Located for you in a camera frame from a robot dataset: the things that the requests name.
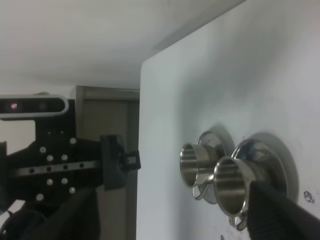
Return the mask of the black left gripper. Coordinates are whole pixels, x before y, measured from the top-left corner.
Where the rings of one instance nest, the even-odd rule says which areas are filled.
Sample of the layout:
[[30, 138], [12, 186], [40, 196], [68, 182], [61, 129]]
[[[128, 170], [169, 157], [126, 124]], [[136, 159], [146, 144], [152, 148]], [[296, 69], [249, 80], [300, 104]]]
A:
[[100, 143], [78, 138], [76, 103], [68, 101], [69, 110], [61, 116], [2, 120], [33, 121], [35, 139], [11, 154], [7, 144], [1, 143], [1, 207], [7, 208], [16, 200], [60, 206], [82, 188], [102, 183], [105, 191], [123, 188], [129, 173], [141, 168], [139, 151], [125, 152], [120, 135], [103, 135]]

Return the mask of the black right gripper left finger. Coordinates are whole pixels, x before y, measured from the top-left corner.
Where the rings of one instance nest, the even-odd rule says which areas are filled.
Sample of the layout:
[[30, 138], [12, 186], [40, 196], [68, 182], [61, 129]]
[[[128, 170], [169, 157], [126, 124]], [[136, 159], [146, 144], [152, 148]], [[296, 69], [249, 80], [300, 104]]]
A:
[[92, 188], [75, 193], [44, 226], [46, 240], [98, 240], [100, 233], [97, 193]]

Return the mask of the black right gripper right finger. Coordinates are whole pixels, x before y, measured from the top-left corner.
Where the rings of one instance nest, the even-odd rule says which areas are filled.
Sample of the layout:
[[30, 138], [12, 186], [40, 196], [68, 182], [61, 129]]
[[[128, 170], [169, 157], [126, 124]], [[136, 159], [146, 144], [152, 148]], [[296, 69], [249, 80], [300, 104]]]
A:
[[252, 240], [318, 240], [320, 220], [262, 181], [249, 188], [247, 230]]

